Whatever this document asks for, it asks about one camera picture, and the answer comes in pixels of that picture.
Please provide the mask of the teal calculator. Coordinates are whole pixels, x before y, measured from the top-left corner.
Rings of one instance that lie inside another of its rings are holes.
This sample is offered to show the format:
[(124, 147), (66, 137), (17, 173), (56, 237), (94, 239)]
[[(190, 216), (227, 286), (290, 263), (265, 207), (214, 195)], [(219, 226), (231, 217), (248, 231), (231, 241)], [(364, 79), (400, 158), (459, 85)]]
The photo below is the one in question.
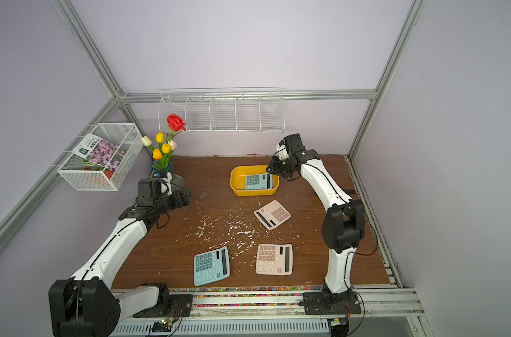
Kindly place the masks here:
[(246, 190), (270, 190), (273, 188), (273, 178), (269, 173), (247, 175)]
[(194, 256), (195, 286), (218, 282), (230, 276), (230, 256), (227, 247)]

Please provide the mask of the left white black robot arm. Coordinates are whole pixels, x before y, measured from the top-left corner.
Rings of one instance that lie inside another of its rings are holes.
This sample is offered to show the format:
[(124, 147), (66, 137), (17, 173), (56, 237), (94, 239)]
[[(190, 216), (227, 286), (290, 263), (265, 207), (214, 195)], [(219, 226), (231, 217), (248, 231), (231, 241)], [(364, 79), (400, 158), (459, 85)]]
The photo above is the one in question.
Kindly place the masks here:
[(150, 309), (181, 316), (184, 306), (170, 298), (165, 283), (118, 294), (112, 292), (112, 283), (160, 217), (189, 203), (190, 193), (181, 185), (164, 178), (139, 181), (134, 205), (119, 216), (103, 245), (70, 278), (57, 280), (49, 289), (54, 336), (110, 336), (120, 321)]

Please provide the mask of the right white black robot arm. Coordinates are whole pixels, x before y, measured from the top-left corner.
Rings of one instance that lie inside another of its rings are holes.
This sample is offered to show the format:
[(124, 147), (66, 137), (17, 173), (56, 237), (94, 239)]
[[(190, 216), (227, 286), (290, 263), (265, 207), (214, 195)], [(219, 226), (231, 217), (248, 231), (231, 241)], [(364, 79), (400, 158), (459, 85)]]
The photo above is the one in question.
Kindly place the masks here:
[(329, 249), (329, 264), (324, 279), (330, 297), (351, 293), (351, 269), (354, 255), (365, 238), (365, 206), (348, 195), (324, 166), (315, 150), (308, 150), (298, 133), (279, 142), (267, 172), (293, 181), (298, 174), (319, 197), (325, 211), (322, 238)]

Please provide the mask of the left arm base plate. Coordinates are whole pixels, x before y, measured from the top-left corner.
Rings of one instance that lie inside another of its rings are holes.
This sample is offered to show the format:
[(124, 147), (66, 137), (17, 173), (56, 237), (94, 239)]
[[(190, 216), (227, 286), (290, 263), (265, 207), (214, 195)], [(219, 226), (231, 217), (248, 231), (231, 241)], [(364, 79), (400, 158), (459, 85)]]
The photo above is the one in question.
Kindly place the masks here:
[(133, 315), (134, 318), (181, 318), (189, 317), (192, 310), (193, 296), (189, 294), (170, 294), (166, 300)]

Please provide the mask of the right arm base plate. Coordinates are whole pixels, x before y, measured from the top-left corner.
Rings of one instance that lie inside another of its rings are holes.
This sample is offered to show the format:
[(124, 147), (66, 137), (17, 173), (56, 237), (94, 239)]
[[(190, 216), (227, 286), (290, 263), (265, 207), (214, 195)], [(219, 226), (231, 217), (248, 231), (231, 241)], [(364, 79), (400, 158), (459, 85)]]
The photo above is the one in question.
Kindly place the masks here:
[(331, 293), (328, 289), (307, 292), (299, 306), (304, 308), (306, 315), (356, 315), (362, 312), (358, 293), (353, 290), (343, 293)]

